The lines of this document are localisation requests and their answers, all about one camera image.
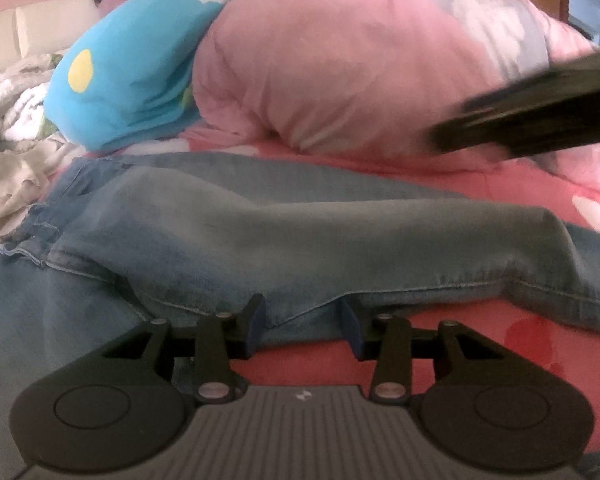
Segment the blue denim jeans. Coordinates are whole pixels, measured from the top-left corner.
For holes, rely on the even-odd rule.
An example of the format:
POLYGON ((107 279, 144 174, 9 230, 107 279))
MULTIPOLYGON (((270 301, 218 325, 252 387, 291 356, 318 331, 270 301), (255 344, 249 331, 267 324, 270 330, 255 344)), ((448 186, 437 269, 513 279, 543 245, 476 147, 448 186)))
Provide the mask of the blue denim jeans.
POLYGON ((265 342, 339 335, 335 304, 504 298, 600 333, 600 234, 539 207, 225 153, 78 159, 0 238, 0 479, 38 378, 152 318, 268 304, 265 342))

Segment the pink floral duvet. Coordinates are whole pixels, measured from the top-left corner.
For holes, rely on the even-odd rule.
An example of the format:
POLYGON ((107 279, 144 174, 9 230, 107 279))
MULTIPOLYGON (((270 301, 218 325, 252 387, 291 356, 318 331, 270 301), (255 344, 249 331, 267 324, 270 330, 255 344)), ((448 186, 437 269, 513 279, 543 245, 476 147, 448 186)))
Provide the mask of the pink floral duvet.
POLYGON ((197 49, 190 138, 277 136, 317 156, 489 171, 483 148, 436 155, 428 130, 464 101, 596 45, 529 0, 230 0, 197 49))

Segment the beige garment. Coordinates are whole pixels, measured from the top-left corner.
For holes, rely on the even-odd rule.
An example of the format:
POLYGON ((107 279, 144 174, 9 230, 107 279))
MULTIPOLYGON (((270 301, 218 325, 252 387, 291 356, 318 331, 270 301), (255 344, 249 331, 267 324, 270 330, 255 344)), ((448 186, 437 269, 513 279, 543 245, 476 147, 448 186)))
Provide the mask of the beige garment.
POLYGON ((0 233, 20 219, 48 185, 47 156, 44 146, 25 153, 0 152, 0 233))

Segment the white grey patterned blanket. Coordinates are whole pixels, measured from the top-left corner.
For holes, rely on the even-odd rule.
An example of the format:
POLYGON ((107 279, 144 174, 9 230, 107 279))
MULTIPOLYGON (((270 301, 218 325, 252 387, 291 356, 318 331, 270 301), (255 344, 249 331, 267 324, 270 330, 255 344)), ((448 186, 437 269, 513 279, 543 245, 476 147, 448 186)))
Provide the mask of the white grey patterned blanket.
POLYGON ((58 167, 84 149, 70 143, 47 118, 44 101, 60 52, 23 58, 0 72, 0 153, 50 154, 47 167, 58 167))

